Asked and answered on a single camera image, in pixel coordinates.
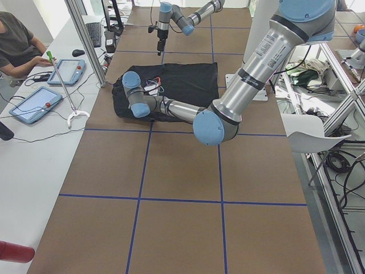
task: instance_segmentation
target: gray t-shirt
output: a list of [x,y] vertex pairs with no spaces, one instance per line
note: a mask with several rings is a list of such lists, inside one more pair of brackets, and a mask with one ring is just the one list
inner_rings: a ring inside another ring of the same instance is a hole
[[0,11],[0,20],[5,33],[0,33],[0,67],[11,63],[14,67],[41,56],[40,51],[30,41],[33,33],[11,13]]

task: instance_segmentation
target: hand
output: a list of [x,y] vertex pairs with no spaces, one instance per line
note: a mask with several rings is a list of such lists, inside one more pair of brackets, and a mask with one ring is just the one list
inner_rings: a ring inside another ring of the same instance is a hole
[[40,56],[36,56],[32,59],[34,66],[40,65],[42,67],[49,67],[52,66],[52,63],[49,59],[42,58]]

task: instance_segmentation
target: red cylinder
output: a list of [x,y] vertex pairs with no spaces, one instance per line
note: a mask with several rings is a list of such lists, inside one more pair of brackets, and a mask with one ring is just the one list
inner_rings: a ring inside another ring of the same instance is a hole
[[0,241],[0,260],[28,263],[34,257],[34,249],[23,245]]

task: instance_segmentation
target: black cloth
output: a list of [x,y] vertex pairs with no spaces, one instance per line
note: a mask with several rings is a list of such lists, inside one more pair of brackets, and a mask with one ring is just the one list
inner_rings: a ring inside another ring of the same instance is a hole
[[[147,80],[160,77],[161,86],[165,90],[160,95],[169,99],[174,99],[187,104],[199,107],[208,107],[212,100],[219,97],[218,94],[218,66],[212,64],[164,64],[156,66],[132,66],[128,71],[134,71],[141,78],[141,85],[145,87]],[[129,102],[124,93],[121,76],[113,86],[113,104],[117,116],[132,118],[143,121],[164,121],[179,122],[178,118],[171,117],[159,112],[151,112],[143,118],[135,118],[128,108]]]

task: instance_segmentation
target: blue joint cap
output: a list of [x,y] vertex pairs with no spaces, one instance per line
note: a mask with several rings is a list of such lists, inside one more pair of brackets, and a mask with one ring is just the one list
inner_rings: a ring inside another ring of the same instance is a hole
[[217,146],[224,139],[224,127],[221,119],[213,111],[204,110],[193,122],[195,137],[207,146]]
[[169,13],[172,10],[172,5],[170,3],[161,2],[160,4],[160,12]]
[[308,43],[310,43],[310,42],[320,42],[320,41],[331,41],[333,39],[333,35],[334,35],[334,31],[332,31],[330,33],[317,35],[317,36],[312,36],[308,40]]
[[183,33],[184,33],[186,36],[188,36],[188,35],[191,35],[191,33],[193,33],[193,31],[194,31],[194,27],[193,27],[192,25],[188,25],[188,26],[186,26],[186,27],[183,27],[183,28],[182,28],[182,31],[183,31]]
[[149,106],[144,103],[136,103],[131,106],[131,110],[133,112],[134,117],[136,118],[142,118],[147,116],[151,110],[149,109]]
[[129,71],[123,75],[121,82],[126,88],[135,88],[141,84],[141,78],[134,71]]
[[334,0],[280,0],[279,10],[285,19],[303,23],[313,21],[328,12],[334,2]]

